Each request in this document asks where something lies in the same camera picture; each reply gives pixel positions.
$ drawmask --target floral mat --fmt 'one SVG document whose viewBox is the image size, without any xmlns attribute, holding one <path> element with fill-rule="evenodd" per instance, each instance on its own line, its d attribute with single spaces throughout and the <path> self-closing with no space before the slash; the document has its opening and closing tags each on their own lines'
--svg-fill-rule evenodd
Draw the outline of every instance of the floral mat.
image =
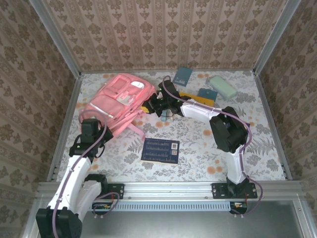
<svg viewBox="0 0 317 238">
<path fill-rule="evenodd" d="M 142 72 L 134 75 L 158 87 L 164 76 L 170 75 L 173 79 L 175 72 Z M 245 151 L 245 171 L 256 180 L 285 180 L 251 71 L 195 71 L 186 87 L 177 88 L 197 95 L 200 88 L 212 89 L 207 84 L 207 79 L 215 75 L 229 82 L 237 90 L 237 96 L 225 101 L 218 94 L 214 106 L 231 106 L 240 118 L 250 124 L 253 141 Z M 114 74 L 81 75 L 83 83 L 60 164 L 58 181 L 64 175 L 69 148 L 80 133 L 78 112 L 112 76 Z M 127 128 L 106 144 L 103 155 L 94 159 L 90 173 L 105 174 L 108 181 L 112 182 L 225 180 L 226 154 L 216 148 L 210 125 L 180 116 L 174 116 L 173 122 L 162 122 L 155 114 L 142 115 L 133 123 L 142 129 L 148 138 L 180 141 L 178 165 L 141 162 L 143 141 L 139 135 Z"/>
</svg>

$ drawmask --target light green sponge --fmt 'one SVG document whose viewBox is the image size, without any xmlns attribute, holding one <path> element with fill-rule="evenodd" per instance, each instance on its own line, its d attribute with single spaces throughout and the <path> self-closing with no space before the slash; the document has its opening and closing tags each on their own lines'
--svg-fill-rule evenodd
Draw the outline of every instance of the light green sponge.
<svg viewBox="0 0 317 238">
<path fill-rule="evenodd" d="M 220 76 L 211 78 L 209 83 L 225 100 L 229 100 L 237 94 L 237 91 Z"/>
</svg>

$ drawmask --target blue booklet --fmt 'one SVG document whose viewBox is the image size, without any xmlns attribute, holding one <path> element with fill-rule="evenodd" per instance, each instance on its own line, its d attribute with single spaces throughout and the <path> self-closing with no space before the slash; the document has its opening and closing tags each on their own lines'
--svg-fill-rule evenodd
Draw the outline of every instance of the blue booklet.
<svg viewBox="0 0 317 238">
<path fill-rule="evenodd" d="M 206 88 L 201 88 L 198 92 L 198 97 L 202 97 L 202 98 L 207 98 L 207 99 L 211 99 L 214 102 L 216 101 L 217 98 L 217 92 L 211 90 L 211 89 L 206 89 Z"/>
<path fill-rule="evenodd" d="M 141 161 L 178 164 L 179 141 L 145 138 Z"/>
<path fill-rule="evenodd" d="M 173 83 L 186 87 L 192 72 L 193 70 L 190 68 L 179 67 L 173 79 Z"/>
</svg>

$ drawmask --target yellow object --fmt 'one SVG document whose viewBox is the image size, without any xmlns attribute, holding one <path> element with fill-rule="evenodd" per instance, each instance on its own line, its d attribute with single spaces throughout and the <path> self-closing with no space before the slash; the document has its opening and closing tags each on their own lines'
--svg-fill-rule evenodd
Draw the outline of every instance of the yellow object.
<svg viewBox="0 0 317 238">
<path fill-rule="evenodd" d="M 145 112 L 145 113 L 150 113 L 150 112 L 149 112 L 149 109 L 147 109 L 146 107 L 141 107 L 141 109 L 142 109 L 143 112 Z"/>
<path fill-rule="evenodd" d="M 213 107 L 213 104 L 214 104 L 214 101 L 211 100 L 211 99 L 198 97 L 198 96 L 191 95 L 191 94 L 188 94 L 188 93 L 180 92 L 179 95 L 180 95 L 180 96 L 188 96 L 188 97 L 191 97 L 191 98 L 194 99 L 196 102 L 201 103 L 201 104 L 205 104 L 205 105 L 210 106 L 210 107 Z"/>
</svg>

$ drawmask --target pink backpack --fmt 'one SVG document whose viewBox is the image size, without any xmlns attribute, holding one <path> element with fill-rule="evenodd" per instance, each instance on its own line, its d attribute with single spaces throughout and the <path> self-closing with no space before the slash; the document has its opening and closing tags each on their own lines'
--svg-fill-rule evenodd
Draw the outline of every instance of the pink backpack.
<svg viewBox="0 0 317 238">
<path fill-rule="evenodd" d="M 141 105 L 153 93 L 155 88 L 149 82 L 128 73 L 120 73 L 105 83 L 82 112 L 94 109 L 103 113 L 113 136 L 118 136 L 128 127 L 144 139 L 143 131 L 131 122 L 143 113 Z M 95 117 L 104 124 L 104 119 L 97 113 L 86 112 L 83 117 Z"/>
</svg>

